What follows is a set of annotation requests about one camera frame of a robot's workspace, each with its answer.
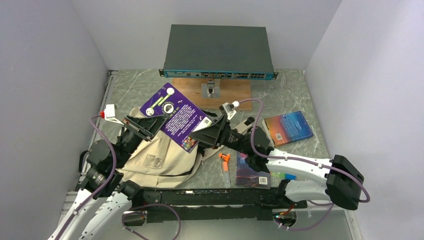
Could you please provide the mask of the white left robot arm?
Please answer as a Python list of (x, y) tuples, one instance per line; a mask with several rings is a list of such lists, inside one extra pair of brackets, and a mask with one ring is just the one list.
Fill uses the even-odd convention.
[(89, 123), (101, 136), (87, 151), (90, 168), (77, 191), (70, 209), (50, 235), (51, 240), (89, 240), (104, 229), (113, 218), (128, 210), (139, 209), (145, 201), (143, 187), (126, 180), (118, 170), (130, 159), (143, 141), (151, 141), (168, 120), (166, 114), (150, 117), (126, 116), (120, 123), (123, 133), (111, 143), (94, 123)]

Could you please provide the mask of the purple boxed book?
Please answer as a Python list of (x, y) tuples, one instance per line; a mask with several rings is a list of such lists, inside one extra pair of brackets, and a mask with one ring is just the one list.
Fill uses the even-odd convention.
[(169, 82), (154, 93), (139, 111), (146, 117), (168, 115), (169, 119), (161, 130), (187, 153), (191, 153), (198, 144), (190, 134), (213, 123), (206, 113)]

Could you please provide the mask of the beige canvas backpack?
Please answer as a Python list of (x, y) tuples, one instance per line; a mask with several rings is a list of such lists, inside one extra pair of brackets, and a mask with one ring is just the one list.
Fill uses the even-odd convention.
[(115, 171), (122, 174), (120, 182), (132, 181), (146, 188), (176, 188), (194, 176), (203, 161), (220, 150), (220, 147), (201, 150), (196, 146), (187, 153), (159, 131), (151, 141), (139, 141), (128, 160), (123, 159), (122, 149), (116, 151)]

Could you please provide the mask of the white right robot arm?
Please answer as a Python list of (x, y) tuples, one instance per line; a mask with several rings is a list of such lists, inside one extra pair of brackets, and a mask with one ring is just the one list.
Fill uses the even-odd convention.
[(282, 208), (293, 202), (320, 200), (354, 211), (360, 203), (370, 201), (368, 193), (365, 199), (361, 199), (361, 194), (366, 192), (364, 176), (345, 156), (313, 158), (273, 148), (261, 127), (253, 124), (241, 133), (230, 127), (225, 115), (189, 136), (204, 148), (225, 146), (245, 154), (245, 162), (256, 172), (296, 176), (296, 180), (283, 184), (283, 189), (275, 194), (276, 203)]

